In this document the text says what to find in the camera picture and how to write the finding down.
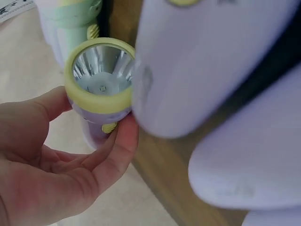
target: finger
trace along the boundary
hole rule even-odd
[[[62,166],[67,163],[73,162],[77,159],[84,159],[87,154],[72,154],[67,152],[52,149],[43,145],[40,156],[29,162],[30,165],[40,168],[45,172],[59,173]]]
[[[105,141],[105,143],[96,151],[94,151],[88,158],[86,158],[81,166],[86,168],[89,171],[93,171],[96,166],[101,164],[112,151],[115,140],[117,137],[118,128],[116,128]]]
[[[120,122],[116,142],[107,159],[92,173],[99,194],[112,186],[127,170],[138,146],[138,125],[132,115]]]
[[[72,109],[64,86],[56,87],[40,97],[29,100],[29,102],[40,108],[49,121]]]

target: flashlight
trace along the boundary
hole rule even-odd
[[[131,111],[134,57],[134,48],[123,41],[95,38],[80,44],[66,61],[66,93],[93,149]]]
[[[103,0],[35,0],[35,3],[45,39],[61,67],[79,44],[99,36],[96,17]]]

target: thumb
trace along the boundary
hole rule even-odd
[[[40,97],[28,100],[28,102],[40,108],[49,121],[72,109],[64,86],[56,87]]]

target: lavender plastic object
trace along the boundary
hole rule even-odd
[[[102,126],[104,124],[111,124],[114,122],[118,122],[131,112],[131,108],[127,108],[115,114],[96,114],[96,113],[85,111],[84,109],[78,107],[70,99],[69,102],[71,103],[72,108],[79,115],[81,115],[80,120],[81,120],[85,141],[93,150],[99,148],[109,137],[109,134],[102,132],[101,130]]]
[[[274,210],[274,211],[252,211],[242,226],[299,226],[301,222],[301,208]]]
[[[301,65],[207,136],[189,163],[196,195],[222,208],[301,204]]]
[[[299,0],[144,0],[136,41],[133,112],[166,138],[200,125],[257,66]]]

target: flashlight lens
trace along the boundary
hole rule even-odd
[[[94,45],[74,60],[73,77],[90,93],[113,96],[131,86],[133,63],[131,56],[119,48]]]

